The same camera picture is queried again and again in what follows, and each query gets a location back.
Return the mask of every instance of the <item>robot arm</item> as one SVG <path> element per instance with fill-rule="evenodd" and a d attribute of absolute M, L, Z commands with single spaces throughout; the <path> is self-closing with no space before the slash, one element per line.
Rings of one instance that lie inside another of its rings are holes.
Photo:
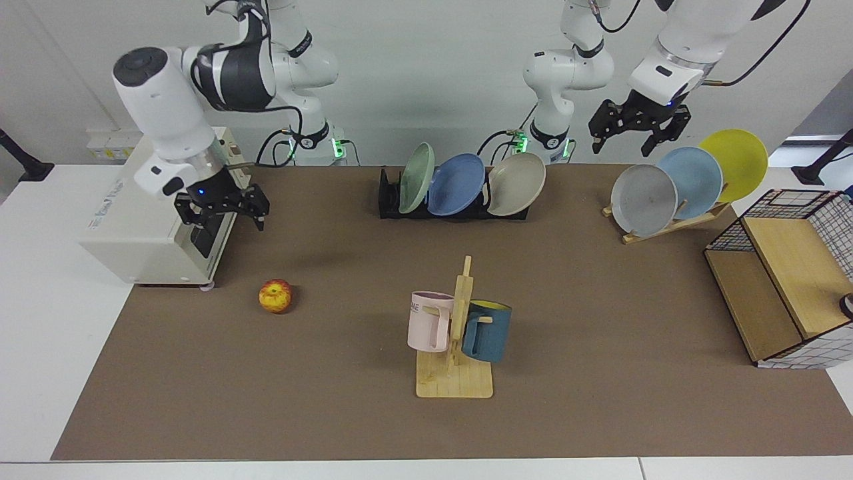
<path fill-rule="evenodd" d="M 332 129 L 319 100 L 305 89 L 332 84 L 337 62 L 313 45 L 295 0 L 204 3 L 208 14 L 216 10 L 237 20 L 239 43 L 186 50 L 146 47 L 122 56 L 113 68 L 122 102 L 154 143 L 154 156 L 134 179 L 153 195 L 177 194 L 175 206 L 184 223 L 204 225 L 211 215 L 237 212 L 251 216 L 263 230 L 270 204 L 257 185 L 241 189 L 235 184 L 191 84 L 217 110 L 286 109 L 290 125 L 297 126 L 290 128 L 292 153 L 299 146 L 304 158 L 330 163 L 339 156 Z"/>
<path fill-rule="evenodd" d="M 690 120 L 687 106 L 682 105 L 685 97 L 702 85 L 734 35 L 760 16 L 759 8 L 767 3 L 658 0 L 662 9 L 668 9 L 666 25 L 631 74 L 628 100 L 622 105 L 605 100 L 589 122 L 593 151 L 598 153 L 609 137 L 627 130 L 651 131 L 641 149 L 643 156 L 649 156 L 659 143 L 677 140 Z"/>
<path fill-rule="evenodd" d="M 161 198 L 177 193 L 175 207 L 187 225 L 204 226 L 212 215 L 236 212 L 263 230 L 270 203 L 257 185 L 237 186 L 224 167 L 225 154 L 183 77 L 180 58 L 180 49 L 146 47 L 113 67 L 122 102 L 154 145 L 134 180 Z"/>
<path fill-rule="evenodd" d="M 316 45 L 295 0 L 204 0 L 238 23 L 238 44 L 188 49 L 184 70 L 217 110 L 268 112 L 290 105 L 291 147 L 301 149 L 300 164 L 329 165 L 337 160 L 333 127 L 319 99 L 308 89 L 338 78 L 337 59 Z"/>
<path fill-rule="evenodd" d="M 607 11 L 610 0 L 599 2 Z M 560 28 L 572 42 L 571 50 L 545 50 L 533 54 L 525 65 L 524 78 L 537 94 L 537 109 L 525 133 L 528 150 L 546 163 L 562 159 L 566 135 L 574 113 L 570 91 L 607 85 L 613 76 L 613 59 L 604 49 L 603 31 L 587 0 L 566 0 Z"/>

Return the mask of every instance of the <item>green plate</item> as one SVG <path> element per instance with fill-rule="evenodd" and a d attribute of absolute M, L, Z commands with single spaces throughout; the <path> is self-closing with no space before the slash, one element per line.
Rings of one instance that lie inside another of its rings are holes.
<path fill-rule="evenodd" d="M 403 179 L 400 180 L 400 213 L 410 214 L 427 196 L 432 173 L 435 170 L 435 153 L 429 143 L 421 143 L 412 156 Z"/>

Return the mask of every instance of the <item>red yellow apple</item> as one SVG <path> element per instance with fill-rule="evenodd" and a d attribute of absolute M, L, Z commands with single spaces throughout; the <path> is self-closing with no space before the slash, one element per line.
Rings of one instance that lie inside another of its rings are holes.
<path fill-rule="evenodd" d="M 280 278 L 273 278 L 261 287 L 258 292 L 258 301 L 267 312 L 281 313 L 290 306 L 293 292 L 290 284 Z"/>

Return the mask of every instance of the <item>light blue plate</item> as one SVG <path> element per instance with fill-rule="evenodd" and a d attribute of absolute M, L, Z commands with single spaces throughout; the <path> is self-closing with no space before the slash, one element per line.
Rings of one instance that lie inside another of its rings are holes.
<path fill-rule="evenodd" d="M 483 190 L 485 164 L 474 154 L 457 155 L 436 167 L 426 197 L 426 208 L 433 215 L 458 214 Z"/>
<path fill-rule="evenodd" d="M 698 147 L 681 147 L 666 154 L 658 168 L 670 176 L 678 191 L 678 204 L 687 204 L 676 213 L 677 220 L 704 214 L 720 197 L 722 170 L 714 155 Z"/>

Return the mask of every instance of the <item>pink mug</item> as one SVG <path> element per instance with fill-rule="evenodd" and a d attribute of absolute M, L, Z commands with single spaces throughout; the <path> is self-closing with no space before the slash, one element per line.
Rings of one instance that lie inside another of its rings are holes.
<path fill-rule="evenodd" d="M 412 292 L 409 346 L 422 352 L 444 352 L 450 334 L 453 296 L 431 291 Z"/>

